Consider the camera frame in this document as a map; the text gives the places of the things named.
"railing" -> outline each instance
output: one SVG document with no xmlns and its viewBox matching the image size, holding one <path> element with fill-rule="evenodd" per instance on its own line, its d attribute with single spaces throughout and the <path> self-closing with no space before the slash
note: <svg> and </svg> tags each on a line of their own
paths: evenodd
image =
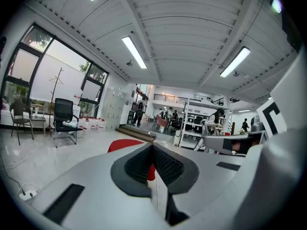
<svg viewBox="0 0 307 230">
<path fill-rule="evenodd" d="M 239 102 L 239 99 L 235 99 L 235 98 L 230 98 L 230 103 L 236 103 Z M 224 105 L 224 98 L 220 98 L 214 102 L 212 102 L 215 105 Z"/>
<path fill-rule="evenodd" d="M 157 101 L 175 102 L 175 103 L 180 103 L 180 104 L 184 104 L 185 102 L 188 101 L 188 99 L 184 97 L 170 96 L 170 95 L 163 95 L 163 94 L 154 94 L 153 99 Z"/>
</svg>

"window frame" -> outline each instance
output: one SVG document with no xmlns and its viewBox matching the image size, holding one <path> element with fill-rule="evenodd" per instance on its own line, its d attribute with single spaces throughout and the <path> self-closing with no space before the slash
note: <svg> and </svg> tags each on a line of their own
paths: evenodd
<svg viewBox="0 0 307 230">
<path fill-rule="evenodd" d="M 31 30 L 35 28 L 43 33 L 45 33 L 46 35 L 52 37 L 49 44 L 44 48 L 44 51 L 41 52 L 33 47 L 30 47 L 29 45 L 25 44 L 22 42 L 22 39 L 28 34 L 31 32 Z M 45 55 L 45 53 L 47 52 L 47 50 L 49 49 L 50 45 L 52 44 L 52 42 L 54 40 L 57 40 L 58 42 L 60 42 L 61 44 L 63 44 L 64 46 L 66 46 L 67 48 L 69 48 L 70 50 L 72 50 L 74 53 L 78 54 L 79 56 L 81 56 L 82 58 L 84 58 L 85 60 L 87 60 L 89 62 L 89 67 L 85 73 L 85 77 L 83 79 L 83 83 L 82 83 L 82 91 L 84 89 L 84 86 L 85 86 L 85 83 L 87 80 L 97 84 L 100 86 L 100 92 L 99 92 L 99 95 L 98 95 L 98 100 L 97 102 L 96 101 L 92 101 L 92 100 L 88 100 L 86 98 L 81 98 L 80 101 L 82 102 L 86 102 L 86 103 L 90 103 L 90 104 L 96 104 L 96 107 L 97 105 L 100 103 L 100 100 L 101 100 L 101 96 L 102 96 L 102 92 L 103 92 L 103 89 L 104 89 L 104 84 L 100 83 L 99 81 L 97 80 L 94 80 L 92 79 L 91 77 L 88 76 L 88 73 L 89 73 L 89 70 L 90 68 L 92 67 L 92 65 L 95 65 L 96 67 L 98 67 L 101 71 L 103 71 L 104 73 L 107 74 L 106 76 L 106 79 L 105 79 L 105 82 L 109 76 L 109 72 L 104 70 L 102 67 L 100 67 L 98 64 L 96 64 L 94 61 L 90 60 L 89 58 L 85 57 L 84 55 L 82 55 L 81 53 L 79 53 L 77 50 L 75 50 L 74 48 L 72 48 L 70 45 L 66 44 L 65 42 L 63 42 L 61 39 L 59 39 L 58 37 L 56 37 L 55 35 L 49 33 L 48 31 L 46 31 L 44 28 L 42 28 L 41 26 L 39 26 L 38 24 L 36 23 L 33 23 L 29 28 L 28 30 L 26 30 L 26 32 L 23 34 L 23 36 L 21 37 L 21 39 L 19 40 L 19 43 L 17 44 L 17 46 L 15 47 L 11 57 L 10 57 L 10 60 L 9 60 L 9 63 L 6 67 L 6 70 L 5 70 L 5 73 L 4 73 L 4 77 L 3 77 L 3 81 L 2 81 L 2 85 L 1 85 L 1 91 L 0 91 L 0 96 L 2 97 L 3 96 L 3 93 L 4 93 L 4 87 L 5 87 L 5 83 L 8 81 L 8 82 L 11 82 L 11 83 L 15 83 L 15 84 L 18 84 L 18 85 L 22 85 L 24 87 L 27 87 L 28 88 L 28 93 L 27 93 L 27 98 L 26 98 L 26 105 L 27 106 L 30 106 L 31 104 L 31 101 L 30 101 L 30 94 L 31 94 L 31 90 L 32 90 L 32 85 L 33 85 L 33 82 L 34 82 L 34 78 L 35 78 L 35 75 L 36 75 L 36 72 L 38 70 L 38 67 Z M 21 79 L 17 79 L 17 78 L 14 78 L 12 76 L 8 76 L 8 73 L 9 73 L 9 69 L 10 69 L 10 65 L 13 63 L 13 61 L 15 60 L 15 56 L 17 55 L 19 49 L 23 49 L 25 50 L 26 52 L 28 53 L 31 53 L 32 55 L 34 56 L 37 56 L 38 57 L 38 60 L 37 60 L 37 63 L 33 69 L 33 72 L 32 72 L 32 75 L 31 75 L 31 78 L 29 80 L 29 82 L 27 81 L 24 81 L 24 80 L 21 80 Z M 95 112 L 94 112 L 94 117 L 97 117 L 97 114 L 98 114 L 98 108 L 95 108 Z"/>
</svg>

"white floor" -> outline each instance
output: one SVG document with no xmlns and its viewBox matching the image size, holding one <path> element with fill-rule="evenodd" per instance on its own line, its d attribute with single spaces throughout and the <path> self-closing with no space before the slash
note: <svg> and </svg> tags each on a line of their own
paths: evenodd
<svg viewBox="0 0 307 230">
<path fill-rule="evenodd" d="M 77 163 L 93 156 L 107 153 L 110 144 L 117 139 L 136 139 L 116 131 L 98 133 L 88 132 L 86 136 L 78 139 L 77 145 L 69 138 L 59 139 L 58 148 L 55 147 L 49 133 L 44 136 L 42 132 L 19 132 L 20 146 L 17 133 L 7 129 L 0 129 L 0 153 L 7 173 L 20 184 L 25 184 L 23 189 L 42 190 L 48 183 L 65 173 Z M 8 179 L 0 163 L 0 175 L 8 181 L 9 187 L 17 194 L 20 187 Z M 162 217 L 165 216 L 167 188 L 156 173 L 156 180 L 149 182 L 152 189 L 152 202 Z"/>
</svg>

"metal shelving unit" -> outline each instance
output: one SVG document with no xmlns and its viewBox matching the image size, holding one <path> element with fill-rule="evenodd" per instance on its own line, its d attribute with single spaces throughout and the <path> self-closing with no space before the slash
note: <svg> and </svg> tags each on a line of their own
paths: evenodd
<svg viewBox="0 0 307 230">
<path fill-rule="evenodd" d="M 210 115 L 206 112 L 205 108 L 210 108 L 210 109 L 218 109 L 218 108 L 223 108 L 224 110 L 228 110 L 228 108 L 225 108 L 223 106 L 215 105 L 210 102 L 196 102 L 193 100 L 188 99 L 187 103 L 185 104 L 185 113 L 184 113 L 184 122 L 183 125 L 181 126 L 181 137 L 180 137 L 180 143 L 179 147 L 188 147 L 188 148 L 194 148 L 196 145 L 196 141 L 187 141 L 186 138 L 184 138 L 184 135 L 189 135 L 192 137 L 201 137 L 200 133 L 196 133 L 194 131 L 187 131 L 186 130 L 186 125 L 193 125 L 193 126 L 199 126 L 201 127 L 202 125 L 194 124 L 191 122 L 188 122 L 188 115 L 197 115 L 197 116 L 203 116 L 203 117 L 209 117 Z"/>
</svg>

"step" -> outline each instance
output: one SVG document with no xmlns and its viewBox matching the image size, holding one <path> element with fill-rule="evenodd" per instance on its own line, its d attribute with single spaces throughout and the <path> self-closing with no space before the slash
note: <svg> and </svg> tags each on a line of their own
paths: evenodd
<svg viewBox="0 0 307 230">
<path fill-rule="evenodd" d="M 137 133 L 137 132 L 133 132 L 132 130 L 129 130 L 129 129 L 126 129 L 126 128 L 122 128 L 122 127 L 116 128 L 115 130 L 117 132 L 120 132 L 120 133 L 125 134 L 127 136 L 131 136 L 131 137 L 134 137 L 134 138 L 146 141 L 146 142 L 152 142 L 153 139 L 154 139 L 154 137 L 151 138 L 151 136 L 148 135 L 148 134 L 143 135 L 143 134 L 140 134 L 140 133 Z"/>
<path fill-rule="evenodd" d="M 123 129 L 126 129 L 128 131 L 131 131 L 131 132 L 134 132 L 134 133 L 138 133 L 138 134 L 141 134 L 141 135 L 144 135 L 144 136 L 148 136 L 148 137 L 153 137 L 155 139 L 156 137 L 156 134 L 154 132 L 151 132 L 150 135 L 148 135 L 148 131 L 145 130 L 141 130 L 140 128 L 138 127 L 134 127 L 134 126 L 131 126 L 131 125 L 121 125 L 120 128 L 123 128 Z"/>
</svg>

